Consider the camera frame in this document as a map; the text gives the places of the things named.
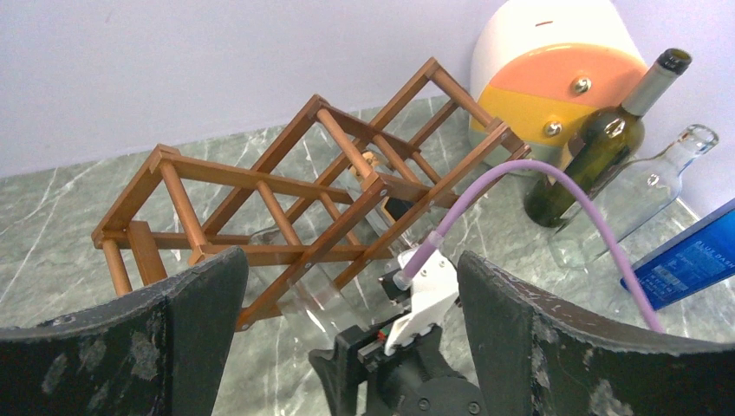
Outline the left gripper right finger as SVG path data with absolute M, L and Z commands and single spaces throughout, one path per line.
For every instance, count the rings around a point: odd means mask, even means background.
M 734 346 L 614 321 L 480 255 L 457 264 L 492 415 L 731 415 Z

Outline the clear tall glass bottle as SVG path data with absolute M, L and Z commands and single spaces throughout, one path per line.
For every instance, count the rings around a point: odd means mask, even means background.
M 283 234 L 272 223 L 250 231 L 252 244 L 286 244 Z M 243 306 L 255 301 L 286 269 L 286 265 L 251 266 Z M 343 330 L 354 325 L 367 329 L 400 312 L 399 305 L 376 287 L 363 288 L 365 293 L 357 297 L 353 297 L 351 289 L 343 295 L 331 279 L 336 271 L 337 266 L 317 264 L 297 283 L 287 283 L 286 293 L 276 301 L 275 306 L 283 312 L 295 337 L 309 350 L 332 349 L 335 337 Z

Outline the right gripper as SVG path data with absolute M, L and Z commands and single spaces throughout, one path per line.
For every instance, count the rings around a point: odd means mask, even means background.
M 377 327 L 353 326 L 331 349 L 310 351 L 330 413 L 356 415 L 359 386 L 366 383 L 366 415 L 487 415 L 479 387 L 440 353 L 441 336 L 442 328 L 434 326 L 386 355 Z

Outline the brown wooden wine rack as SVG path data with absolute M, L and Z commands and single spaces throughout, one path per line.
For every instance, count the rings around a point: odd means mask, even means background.
M 387 133 L 385 127 L 429 82 L 447 94 L 448 102 L 408 142 Z M 486 136 L 442 176 L 421 155 L 420 146 L 458 108 L 478 121 Z M 272 174 L 315 123 L 325 128 L 339 148 L 331 164 L 313 182 Z M 362 153 L 370 144 L 387 158 L 398 176 L 379 172 L 364 159 Z M 117 296 L 132 291 L 121 249 L 132 251 L 144 286 L 166 278 L 161 249 L 190 249 L 188 263 L 194 265 L 237 246 L 245 252 L 251 266 L 286 265 L 287 269 L 255 301 L 241 307 L 235 330 L 245 331 L 254 322 L 279 316 L 281 311 L 275 305 L 286 293 L 287 283 L 298 282 L 317 264 L 349 262 L 333 281 L 341 289 L 373 261 L 388 259 L 390 244 L 430 208 L 450 208 L 457 202 L 459 196 L 452 188 L 498 146 L 510 152 L 506 161 L 523 159 L 530 153 L 530 147 L 507 123 L 491 117 L 432 57 L 369 122 L 333 107 L 318 94 L 313 95 L 251 169 L 182 156 L 179 150 L 158 144 L 96 226 L 91 239 L 94 247 L 104 252 Z M 412 160 L 432 185 L 424 185 L 406 160 Z M 354 198 L 348 191 L 331 186 L 350 166 L 362 179 Z M 230 186 L 232 190 L 201 224 L 182 179 Z M 161 181 L 183 232 L 153 232 L 147 222 L 133 221 Z M 286 244 L 254 245 L 252 236 L 219 235 L 253 193 L 260 195 Z M 284 211 L 277 194 L 296 197 L 296 201 Z M 353 228 L 388 197 L 414 205 L 387 231 L 381 231 L 374 243 L 363 244 L 353 234 Z M 315 202 L 322 204 L 333 223 L 314 243 L 306 244 L 298 237 L 293 223 Z

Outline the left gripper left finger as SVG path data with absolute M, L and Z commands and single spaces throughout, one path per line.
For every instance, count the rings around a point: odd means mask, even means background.
M 3 328 L 2 414 L 211 414 L 248 274 L 231 247 L 110 302 Z

